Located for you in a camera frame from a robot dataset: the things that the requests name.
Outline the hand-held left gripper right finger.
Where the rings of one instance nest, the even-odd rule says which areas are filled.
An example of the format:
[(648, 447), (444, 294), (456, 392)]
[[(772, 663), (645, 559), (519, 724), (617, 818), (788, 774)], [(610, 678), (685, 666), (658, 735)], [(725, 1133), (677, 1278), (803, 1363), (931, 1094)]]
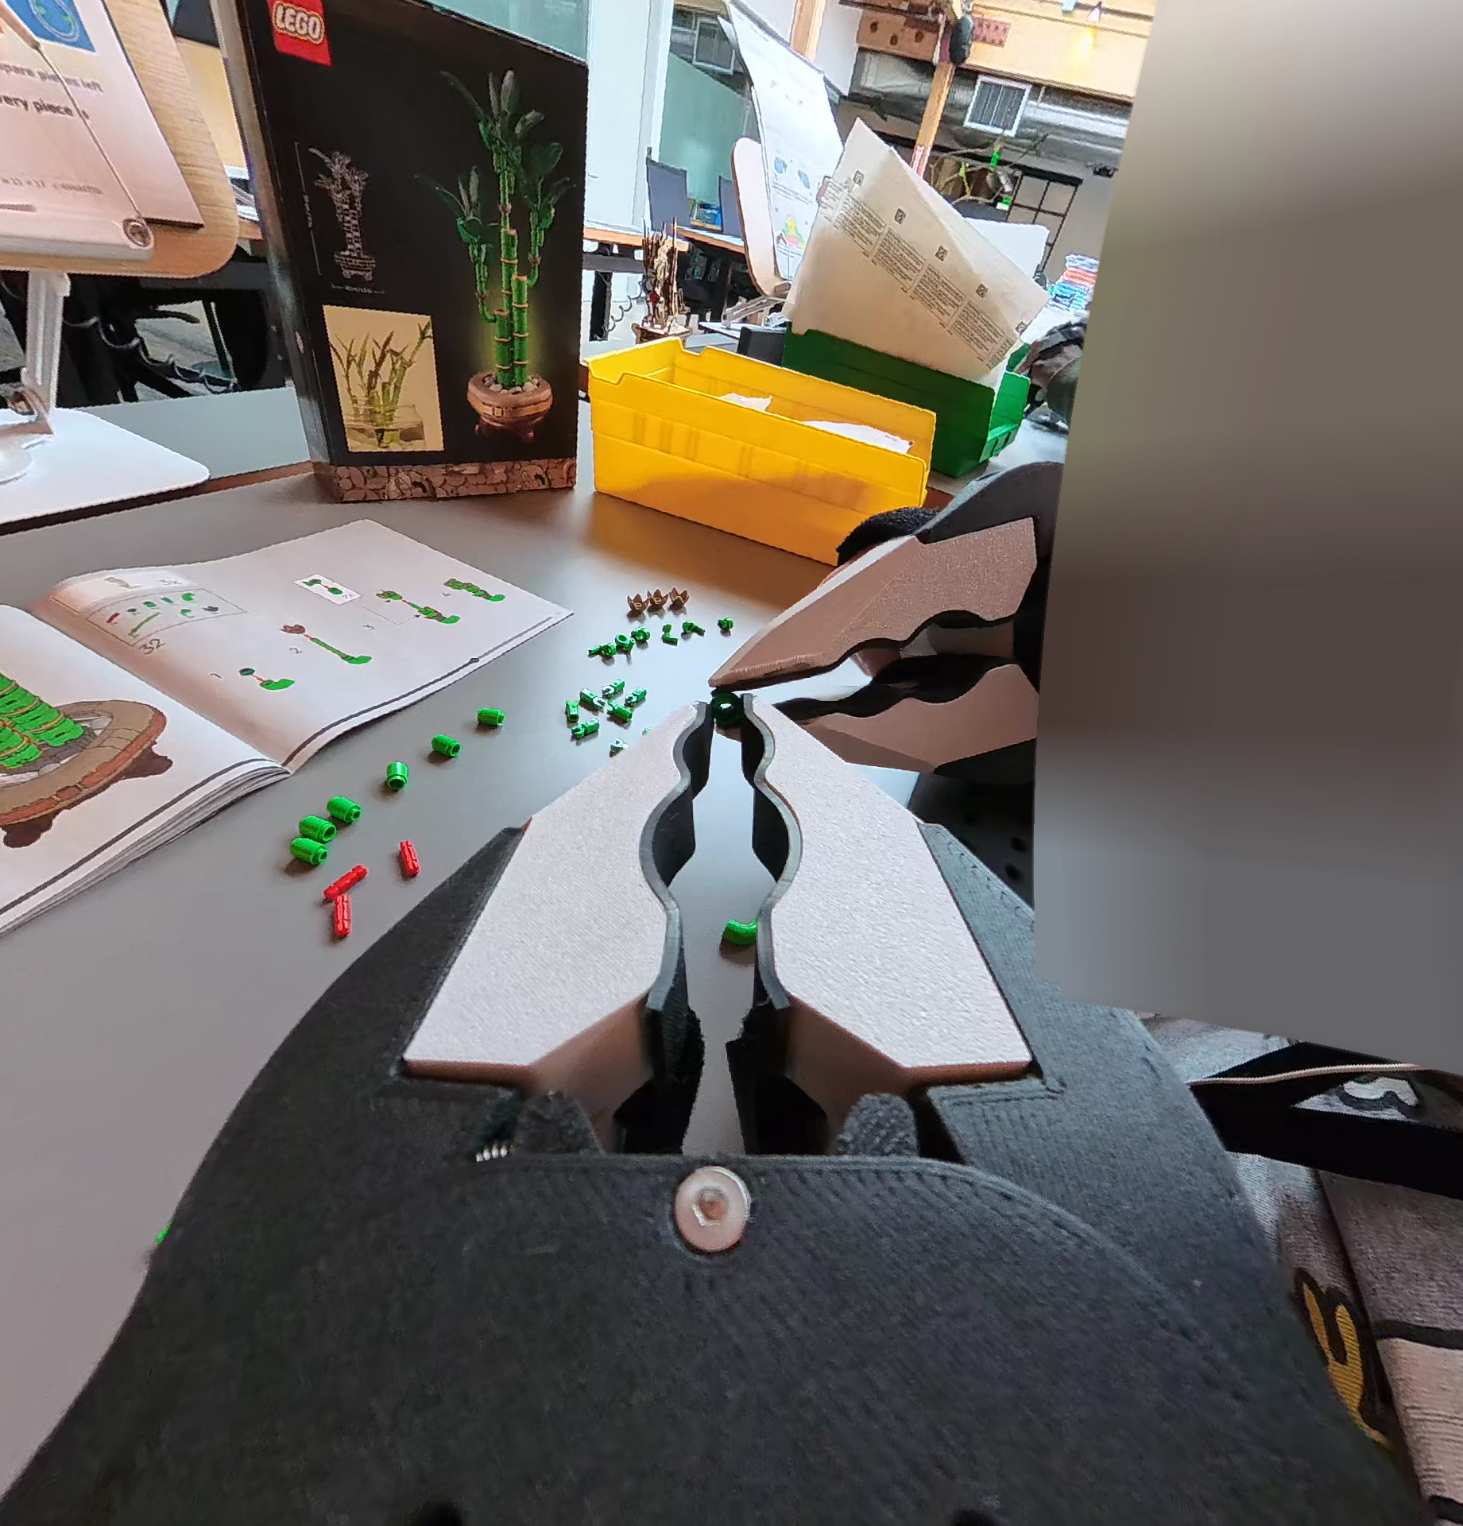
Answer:
[(1033, 1053), (920, 823), (779, 709), (743, 702), (774, 1070), (828, 1116), (859, 1097), (1024, 1079)]

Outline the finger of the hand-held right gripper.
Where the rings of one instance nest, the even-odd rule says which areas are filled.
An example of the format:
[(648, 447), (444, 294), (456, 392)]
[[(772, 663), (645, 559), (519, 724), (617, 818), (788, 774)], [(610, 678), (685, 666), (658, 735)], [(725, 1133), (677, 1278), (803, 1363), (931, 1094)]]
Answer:
[(1011, 660), (897, 660), (866, 687), (794, 699), (791, 719), (840, 758), (903, 774), (1029, 774), (1038, 690)]
[(828, 673), (863, 648), (905, 644), (941, 615), (1006, 621), (1018, 614), (1036, 566), (1033, 520), (941, 540), (895, 539), (772, 621), (711, 685), (743, 690)]

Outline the scattered small green lego pieces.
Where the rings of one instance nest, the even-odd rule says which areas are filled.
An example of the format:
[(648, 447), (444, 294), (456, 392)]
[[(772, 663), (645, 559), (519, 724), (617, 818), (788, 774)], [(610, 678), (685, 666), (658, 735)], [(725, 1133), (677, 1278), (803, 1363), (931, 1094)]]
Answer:
[(735, 648), (731, 619), (639, 621), (588, 651), (583, 687), (565, 702), (575, 745), (626, 753), (685, 702), (711, 695), (709, 677)]

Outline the lego instruction booklet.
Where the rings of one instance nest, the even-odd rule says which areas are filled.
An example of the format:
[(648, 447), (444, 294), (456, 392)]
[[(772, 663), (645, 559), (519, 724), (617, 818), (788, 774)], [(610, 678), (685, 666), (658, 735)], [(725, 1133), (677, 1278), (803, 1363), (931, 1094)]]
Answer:
[(0, 936), (566, 619), (370, 522), (0, 605)]

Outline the black lego set box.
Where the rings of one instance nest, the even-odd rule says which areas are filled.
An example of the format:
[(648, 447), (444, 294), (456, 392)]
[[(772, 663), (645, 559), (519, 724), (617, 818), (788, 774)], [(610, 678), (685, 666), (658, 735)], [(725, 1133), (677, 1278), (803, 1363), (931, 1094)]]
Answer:
[(214, 9), (326, 489), (573, 488), (587, 7)]

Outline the green plastic bin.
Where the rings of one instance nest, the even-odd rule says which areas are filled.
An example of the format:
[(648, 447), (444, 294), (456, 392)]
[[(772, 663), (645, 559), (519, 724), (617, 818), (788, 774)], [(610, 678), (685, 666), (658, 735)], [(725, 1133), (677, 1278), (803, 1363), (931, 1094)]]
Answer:
[(784, 367), (932, 411), (932, 471), (946, 477), (968, 477), (1011, 447), (1031, 396), (1028, 375), (1007, 372), (994, 387), (978, 385), (817, 331), (786, 333)]

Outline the white paper in bin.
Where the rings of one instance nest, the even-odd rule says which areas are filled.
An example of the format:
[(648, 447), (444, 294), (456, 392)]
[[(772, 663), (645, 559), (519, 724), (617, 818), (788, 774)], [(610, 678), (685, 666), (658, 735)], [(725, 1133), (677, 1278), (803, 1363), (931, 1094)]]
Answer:
[[(728, 392), (723, 397), (728, 404), (737, 404), (762, 414), (767, 414), (776, 399), (769, 396), (747, 396), (738, 392)], [(777, 418), (786, 418), (789, 423), (798, 423), (810, 430), (822, 430), (832, 435), (839, 435), (846, 440), (852, 440), (857, 443), (871, 445), (876, 448), (892, 450), (895, 454), (907, 455), (912, 452), (914, 443), (893, 431), (880, 430), (871, 425), (863, 425), (849, 420), (818, 420), (818, 418), (796, 418), (794, 414), (784, 416), (776, 414)]]

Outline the yellow plastic bin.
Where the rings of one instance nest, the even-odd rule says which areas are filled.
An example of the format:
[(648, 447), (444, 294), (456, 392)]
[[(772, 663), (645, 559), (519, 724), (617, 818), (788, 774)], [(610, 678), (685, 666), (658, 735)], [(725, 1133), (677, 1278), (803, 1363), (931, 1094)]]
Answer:
[[(857, 525), (926, 498), (931, 411), (677, 339), (588, 368), (595, 488), (619, 500), (837, 564)], [(728, 392), (776, 403), (762, 414), (725, 403)], [(871, 425), (914, 447), (902, 455), (776, 414)]]

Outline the row of green round bricks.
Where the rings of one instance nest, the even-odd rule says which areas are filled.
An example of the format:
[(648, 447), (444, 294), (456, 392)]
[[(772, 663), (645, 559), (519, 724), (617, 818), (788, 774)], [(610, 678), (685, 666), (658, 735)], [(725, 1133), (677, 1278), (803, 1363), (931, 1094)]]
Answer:
[[(466, 747), (464, 736), (437, 735), (428, 747), (428, 760), (444, 765), (454, 762)], [(387, 764), (384, 775), (375, 782), (379, 799), (392, 799), (410, 787), (411, 767), (406, 760), (396, 758)], [(328, 861), (338, 833), (353, 828), (367, 815), (362, 801), (352, 796), (331, 796), (323, 811), (304, 815), (297, 827), (297, 835), (289, 844), (289, 856), (307, 867), (323, 867)]]

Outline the white paper bags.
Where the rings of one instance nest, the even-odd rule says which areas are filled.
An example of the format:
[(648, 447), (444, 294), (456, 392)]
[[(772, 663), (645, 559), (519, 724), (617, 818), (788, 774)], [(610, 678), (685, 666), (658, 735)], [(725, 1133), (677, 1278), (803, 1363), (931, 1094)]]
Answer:
[(786, 302), (817, 331), (983, 382), (1046, 292), (868, 125), (854, 125)]

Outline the wooden figure model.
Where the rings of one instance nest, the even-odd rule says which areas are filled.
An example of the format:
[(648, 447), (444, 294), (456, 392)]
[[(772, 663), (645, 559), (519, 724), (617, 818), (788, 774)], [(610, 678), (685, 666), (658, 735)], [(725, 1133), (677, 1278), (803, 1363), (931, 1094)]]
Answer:
[(643, 300), (646, 319), (633, 326), (639, 345), (685, 336), (696, 331), (680, 285), (680, 227), (672, 222), (662, 232), (643, 237)]

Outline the white flip chart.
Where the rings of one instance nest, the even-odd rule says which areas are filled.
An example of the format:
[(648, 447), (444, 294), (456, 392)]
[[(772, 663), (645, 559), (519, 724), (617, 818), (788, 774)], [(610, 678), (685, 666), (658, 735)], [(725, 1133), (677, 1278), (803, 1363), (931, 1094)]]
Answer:
[(759, 111), (776, 266), (793, 285), (818, 220), (822, 185), (837, 171), (844, 144), (822, 70), (745, 6), (730, 2), (728, 16)]

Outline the white stand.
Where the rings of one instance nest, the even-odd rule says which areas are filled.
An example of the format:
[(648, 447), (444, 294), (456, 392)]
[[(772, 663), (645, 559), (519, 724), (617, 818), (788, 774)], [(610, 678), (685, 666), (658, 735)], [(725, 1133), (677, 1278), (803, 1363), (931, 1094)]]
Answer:
[(210, 472), (79, 409), (57, 408), (60, 329), (71, 276), (31, 271), (25, 367), (2, 394), (0, 530), (205, 484)]

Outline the wooden clipboard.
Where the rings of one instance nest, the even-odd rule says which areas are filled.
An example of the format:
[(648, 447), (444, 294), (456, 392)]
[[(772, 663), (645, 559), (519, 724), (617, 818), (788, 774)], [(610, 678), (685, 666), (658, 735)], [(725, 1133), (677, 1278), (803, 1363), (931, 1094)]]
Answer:
[(168, 280), (214, 275), (232, 258), (239, 239), (260, 237), (239, 219), (226, 174), (243, 139), (224, 52), (176, 38), (159, 2), (110, 2), (106, 9), (203, 225), (161, 225), (149, 263), (105, 261), (98, 271)]

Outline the laminated instruction sheet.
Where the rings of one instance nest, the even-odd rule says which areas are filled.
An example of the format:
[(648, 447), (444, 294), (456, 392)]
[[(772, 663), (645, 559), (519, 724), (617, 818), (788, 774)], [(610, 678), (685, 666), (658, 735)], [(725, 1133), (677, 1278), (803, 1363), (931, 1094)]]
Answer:
[(0, 256), (151, 258), (203, 213), (101, 2), (0, 4)]

